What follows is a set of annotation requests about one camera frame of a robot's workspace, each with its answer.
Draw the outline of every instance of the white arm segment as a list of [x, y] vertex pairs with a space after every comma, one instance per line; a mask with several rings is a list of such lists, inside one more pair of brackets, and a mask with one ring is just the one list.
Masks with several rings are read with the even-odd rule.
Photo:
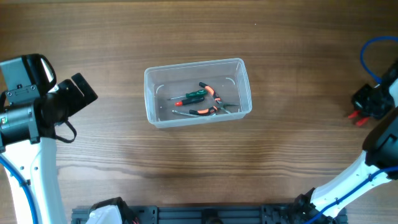
[[[318, 211], [335, 202], [337, 198], [341, 198], [346, 195], [348, 192], [366, 180], [370, 174], [373, 174], [379, 170], [379, 168], [376, 166], [366, 165], [365, 158], [366, 152], [363, 151], [359, 158], [341, 174], [339, 174], [329, 183], [322, 185], [321, 187], [317, 187], [314, 190], [311, 196], [311, 203], [316, 206], [315, 208]], [[387, 178], [387, 174], [385, 172], [380, 173], [373, 179], [372, 182], [368, 182], [353, 195], [342, 201], [339, 205], [329, 208], [324, 215], [335, 218], [340, 210], [343, 209], [347, 204], [351, 203], [362, 194], [365, 194], [368, 190], [390, 181], [391, 179]]]
[[[30, 144], [29, 140], [10, 144], [1, 154], [25, 180], [31, 181], [29, 188], [40, 224], [67, 224], [55, 167], [56, 153], [57, 145], [54, 139], [40, 138], [40, 143], [37, 144]], [[25, 193], [15, 177], [10, 177], [8, 170], [6, 173], [17, 222], [31, 224], [33, 221]]]
[[90, 212], [89, 220], [86, 224], [122, 224], [119, 208], [116, 205], [107, 205]]

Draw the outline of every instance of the green handle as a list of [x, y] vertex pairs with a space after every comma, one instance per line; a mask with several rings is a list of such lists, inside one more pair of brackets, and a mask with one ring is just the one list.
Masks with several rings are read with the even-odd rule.
[[198, 97], [198, 96], [205, 96], [206, 94], [207, 94], [207, 90], [198, 90], [198, 91], [194, 91], [194, 92], [185, 94], [185, 97], [193, 98], [193, 97]]

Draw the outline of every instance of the red object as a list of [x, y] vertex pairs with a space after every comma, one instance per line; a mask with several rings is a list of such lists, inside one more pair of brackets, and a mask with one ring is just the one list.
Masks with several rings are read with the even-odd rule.
[[352, 114], [348, 116], [349, 119], [353, 119], [359, 115], [360, 111], [354, 111]]
[[370, 117], [362, 118], [361, 120], [357, 121], [357, 122], [355, 123], [355, 125], [357, 125], [358, 127], [361, 127], [362, 125], [364, 125], [366, 122], [369, 121], [369, 118], [370, 118]]

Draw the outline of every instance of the wooden surface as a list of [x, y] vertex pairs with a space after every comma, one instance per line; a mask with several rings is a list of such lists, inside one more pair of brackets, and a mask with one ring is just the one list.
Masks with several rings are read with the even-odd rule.
[[[81, 72], [99, 99], [71, 118], [58, 142], [65, 213], [122, 196], [130, 205], [291, 202], [359, 155], [371, 121], [356, 128], [351, 95], [373, 83], [364, 42], [398, 35], [397, 1], [175, 1], [0, 5], [0, 60], [42, 53], [59, 81]], [[375, 44], [369, 67], [397, 57]], [[240, 57], [252, 91], [244, 119], [156, 129], [144, 103], [144, 70]], [[72, 134], [63, 127], [62, 136]], [[0, 175], [0, 222], [15, 223]], [[349, 223], [395, 223], [398, 184], [348, 206]]]

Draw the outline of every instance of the red screwdriver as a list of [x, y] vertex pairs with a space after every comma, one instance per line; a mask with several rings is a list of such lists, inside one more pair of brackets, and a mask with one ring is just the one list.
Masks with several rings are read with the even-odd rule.
[[199, 103], [202, 102], [203, 100], [205, 100], [204, 97], [200, 97], [200, 98], [188, 98], [179, 102], [174, 103], [175, 106], [183, 106], [183, 105], [188, 105], [191, 103]]

